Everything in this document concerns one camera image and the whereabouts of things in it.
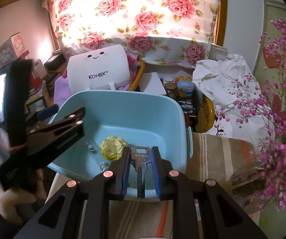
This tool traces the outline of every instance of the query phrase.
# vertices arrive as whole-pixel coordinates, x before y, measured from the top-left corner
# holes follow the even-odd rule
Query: wall
[[[242,55],[250,69],[258,55],[263,16],[263,0],[228,0],[224,47],[230,54]]]
[[[0,9],[0,45],[20,32],[31,58],[44,63],[54,50],[48,12],[41,0],[21,0]]]

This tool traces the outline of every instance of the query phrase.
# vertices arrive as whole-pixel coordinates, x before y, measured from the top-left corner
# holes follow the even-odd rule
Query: light blue tub
[[[79,107],[85,107],[85,136],[55,159],[49,168],[77,181],[92,179],[101,171],[89,155],[86,142],[100,145],[111,135],[130,145],[159,148],[161,157],[175,170],[185,172],[187,137],[184,115],[174,100],[139,92],[91,90],[72,95],[51,118],[50,123]],[[127,195],[137,196],[137,173],[131,166]],[[152,168],[145,174],[145,197],[156,197]]]

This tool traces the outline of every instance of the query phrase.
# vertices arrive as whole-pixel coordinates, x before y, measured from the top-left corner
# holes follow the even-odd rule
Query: yellow crumpled paper ball
[[[118,160],[122,156],[123,148],[127,146],[128,144],[123,138],[109,136],[100,144],[102,157],[110,161]]]

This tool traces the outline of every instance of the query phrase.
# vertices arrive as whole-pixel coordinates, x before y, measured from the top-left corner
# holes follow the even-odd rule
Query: smiley face
[[[100,53],[100,55],[103,55],[104,54],[104,52],[102,51],[101,53]],[[92,57],[92,55],[88,55],[88,58],[90,58],[90,57]],[[93,59],[96,59],[96,58],[98,58],[99,56],[97,56],[97,57],[93,57]]]

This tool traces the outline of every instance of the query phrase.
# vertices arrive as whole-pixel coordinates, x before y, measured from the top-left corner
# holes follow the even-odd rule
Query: curtain
[[[121,44],[157,65],[208,58],[219,0],[42,0],[65,57]]]

